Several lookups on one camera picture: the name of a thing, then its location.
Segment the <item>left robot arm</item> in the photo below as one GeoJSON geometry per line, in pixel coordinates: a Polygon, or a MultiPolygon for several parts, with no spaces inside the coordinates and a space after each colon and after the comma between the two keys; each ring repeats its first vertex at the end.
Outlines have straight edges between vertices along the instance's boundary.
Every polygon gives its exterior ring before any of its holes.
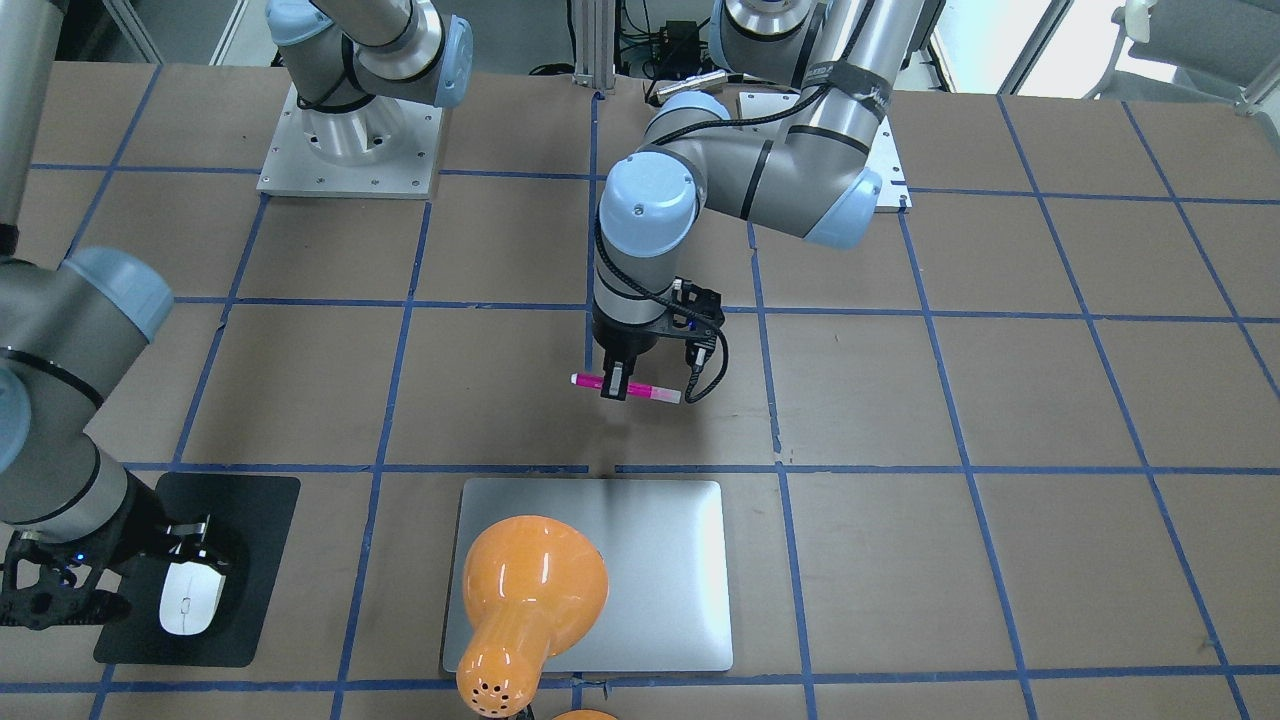
{"type": "Polygon", "coordinates": [[[730,347],[717,293],[681,278],[684,241],[705,210],[832,249],[850,249],[876,211],[867,165],[920,19],[920,1],[718,1],[708,44],[719,67],[797,92],[787,110],[732,118],[703,91],[678,91],[617,161],[596,209],[591,332],[600,393],[625,400],[637,359],[685,342],[699,387],[730,347]]]}

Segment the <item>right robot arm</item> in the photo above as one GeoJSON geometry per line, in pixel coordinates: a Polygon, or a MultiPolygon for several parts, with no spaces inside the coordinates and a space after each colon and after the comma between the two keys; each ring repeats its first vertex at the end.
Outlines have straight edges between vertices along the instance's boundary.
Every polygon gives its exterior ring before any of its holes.
{"type": "MultiPolygon", "coordinates": [[[[174,295],[147,264],[86,247],[55,269],[15,256],[18,219],[67,1],[3,4],[3,624],[102,625],[132,602],[99,587],[137,557],[165,562],[163,629],[195,635],[227,582],[250,568],[212,518],[178,521],[86,427],[168,319],[174,295]]],[[[396,101],[453,108],[475,37],[430,1],[271,1],[268,26],[302,111],[372,108],[396,129],[396,101]]]]}

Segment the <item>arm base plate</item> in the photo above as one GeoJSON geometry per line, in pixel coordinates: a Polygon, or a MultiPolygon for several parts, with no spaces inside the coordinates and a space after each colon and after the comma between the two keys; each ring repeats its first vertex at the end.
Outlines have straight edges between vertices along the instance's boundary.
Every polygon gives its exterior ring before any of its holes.
{"type": "MultiPolygon", "coordinates": [[[[788,110],[797,101],[799,95],[794,92],[740,88],[736,92],[733,109],[740,118],[768,117],[788,110]]],[[[867,167],[882,179],[876,213],[896,213],[913,205],[890,117],[881,122],[876,137],[870,142],[867,167]]]]}
{"type": "Polygon", "coordinates": [[[448,111],[375,97],[346,114],[306,110],[291,88],[259,173],[274,197],[430,199],[448,111]]]}

